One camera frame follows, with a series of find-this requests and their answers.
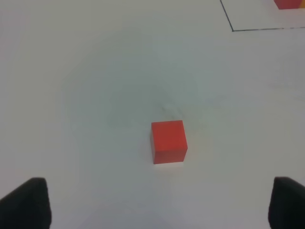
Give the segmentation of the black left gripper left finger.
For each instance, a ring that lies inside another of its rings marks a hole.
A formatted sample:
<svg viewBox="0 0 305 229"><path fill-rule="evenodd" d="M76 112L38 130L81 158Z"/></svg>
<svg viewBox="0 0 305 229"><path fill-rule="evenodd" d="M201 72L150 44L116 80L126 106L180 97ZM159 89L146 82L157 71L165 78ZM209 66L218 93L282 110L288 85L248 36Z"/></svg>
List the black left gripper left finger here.
<svg viewBox="0 0 305 229"><path fill-rule="evenodd" d="M2 229L49 229L51 222L45 178L33 177L0 199Z"/></svg>

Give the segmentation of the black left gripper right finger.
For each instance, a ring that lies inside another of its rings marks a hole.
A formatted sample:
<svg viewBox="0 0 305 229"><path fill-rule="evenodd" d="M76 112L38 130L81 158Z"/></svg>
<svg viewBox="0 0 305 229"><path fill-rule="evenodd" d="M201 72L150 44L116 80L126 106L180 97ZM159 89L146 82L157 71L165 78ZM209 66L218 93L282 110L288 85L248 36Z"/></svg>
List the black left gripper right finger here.
<svg viewBox="0 0 305 229"><path fill-rule="evenodd" d="M275 177L268 222L272 229L304 229L305 187L289 177Z"/></svg>

